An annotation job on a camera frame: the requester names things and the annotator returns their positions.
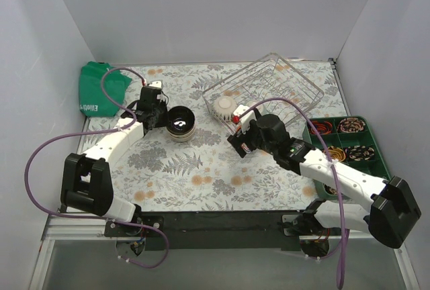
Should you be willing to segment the olive bowl with drawing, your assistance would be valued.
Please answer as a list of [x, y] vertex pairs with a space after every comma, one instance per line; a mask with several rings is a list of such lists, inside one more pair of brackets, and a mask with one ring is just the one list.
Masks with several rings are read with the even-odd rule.
[[168, 111], [166, 129], [170, 134], [184, 136], [194, 128], [195, 120], [191, 109], [178, 105]]

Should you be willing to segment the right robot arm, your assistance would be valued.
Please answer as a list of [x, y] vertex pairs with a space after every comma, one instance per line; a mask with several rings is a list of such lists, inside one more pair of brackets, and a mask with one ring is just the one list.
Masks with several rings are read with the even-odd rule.
[[375, 177], [328, 155], [312, 144], [293, 138], [274, 114], [257, 115], [254, 110], [235, 112], [236, 132], [228, 142], [240, 157], [256, 149], [273, 156], [281, 168], [334, 188], [351, 203], [314, 200], [285, 227], [299, 234], [319, 234], [331, 228], [342, 232], [369, 233], [389, 248], [400, 248], [418, 220], [421, 210], [409, 187], [400, 177]]

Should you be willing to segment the beige plain bowl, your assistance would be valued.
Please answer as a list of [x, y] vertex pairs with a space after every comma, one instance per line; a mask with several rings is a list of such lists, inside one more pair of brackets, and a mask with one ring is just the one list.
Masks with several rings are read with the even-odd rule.
[[192, 139], [194, 133], [195, 133], [195, 128], [193, 128], [192, 130], [186, 132], [186, 133], [174, 133], [172, 131], [167, 131], [169, 136], [171, 137], [171, 139], [175, 142], [187, 142], [189, 140]]

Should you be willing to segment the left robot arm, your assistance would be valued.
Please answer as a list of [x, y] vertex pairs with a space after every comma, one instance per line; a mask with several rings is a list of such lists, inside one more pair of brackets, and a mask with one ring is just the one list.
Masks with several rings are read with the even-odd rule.
[[161, 81], [143, 86], [140, 98], [128, 106], [98, 143], [82, 154], [70, 154], [64, 162], [60, 202], [83, 212], [120, 221], [128, 236], [142, 231], [141, 208], [114, 194], [112, 167], [137, 141], [167, 123], [167, 97]]

